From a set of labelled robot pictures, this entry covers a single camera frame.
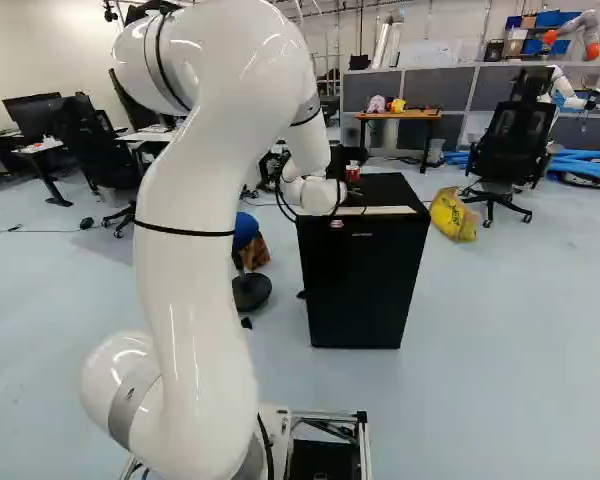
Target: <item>wooden table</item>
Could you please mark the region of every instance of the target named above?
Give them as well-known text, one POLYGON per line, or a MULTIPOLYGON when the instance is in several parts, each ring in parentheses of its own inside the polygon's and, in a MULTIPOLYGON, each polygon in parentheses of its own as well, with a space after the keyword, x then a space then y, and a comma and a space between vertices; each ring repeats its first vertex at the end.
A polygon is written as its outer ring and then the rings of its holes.
POLYGON ((360 150, 365 148, 365 136, 367 122, 369 120, 427 120, 427 138, 424 143, 424 155, 420 164, 420 173, 427 171, 427 157, 429 156, 429 145, 433 137, 433 131, 437 120, 442 118, 441 109, 419 109, 405 110, 403 113, 359 113, 356 118, 360 120, 360 150))

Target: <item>black round object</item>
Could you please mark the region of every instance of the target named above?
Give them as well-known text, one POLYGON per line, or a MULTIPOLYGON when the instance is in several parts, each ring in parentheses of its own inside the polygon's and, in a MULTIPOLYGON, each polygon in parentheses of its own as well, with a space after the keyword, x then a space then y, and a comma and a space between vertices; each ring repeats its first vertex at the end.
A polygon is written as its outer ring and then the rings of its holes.
POLYGON ((260 308, 271 295, 271 280, 261 273, 250 272, 231 281, 233 299, 240 313, 260 308))

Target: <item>yellow bag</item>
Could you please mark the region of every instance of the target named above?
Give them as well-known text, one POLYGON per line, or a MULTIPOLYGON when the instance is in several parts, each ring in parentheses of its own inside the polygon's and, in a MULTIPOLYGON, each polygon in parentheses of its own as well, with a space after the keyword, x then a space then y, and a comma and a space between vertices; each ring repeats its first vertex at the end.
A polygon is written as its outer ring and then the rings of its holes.
POLYGON ((404 113, 404 106, 407 102, 401 98, 396 98, 391 102, 391 113, 404 113))
POLYGON ((431 220, 454 242, 473 242, 478 238, 480 214, 458 198, 458 187, 442 188, 431 202, 431 220))

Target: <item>mesh chair back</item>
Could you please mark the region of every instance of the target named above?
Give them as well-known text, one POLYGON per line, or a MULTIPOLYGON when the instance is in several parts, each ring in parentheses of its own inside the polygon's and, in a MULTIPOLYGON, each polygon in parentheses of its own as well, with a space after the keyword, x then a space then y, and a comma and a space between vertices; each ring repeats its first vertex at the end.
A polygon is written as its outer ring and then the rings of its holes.
POLYGON ((511 183, 538 174, 555 110, 550 103, 500 102, 470 171, 485 180, 511 183))

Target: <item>brown bag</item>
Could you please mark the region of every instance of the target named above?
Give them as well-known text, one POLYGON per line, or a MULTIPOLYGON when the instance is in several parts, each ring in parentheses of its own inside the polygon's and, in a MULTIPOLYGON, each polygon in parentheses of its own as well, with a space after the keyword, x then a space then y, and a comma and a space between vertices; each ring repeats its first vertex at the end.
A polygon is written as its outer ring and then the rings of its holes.
POLYGON ((249 242, 249 245, 240 250, 240 256, 242 257, 244 266, 249 270, 256 270, 271 261, 269 249, 260 232, 249 242))

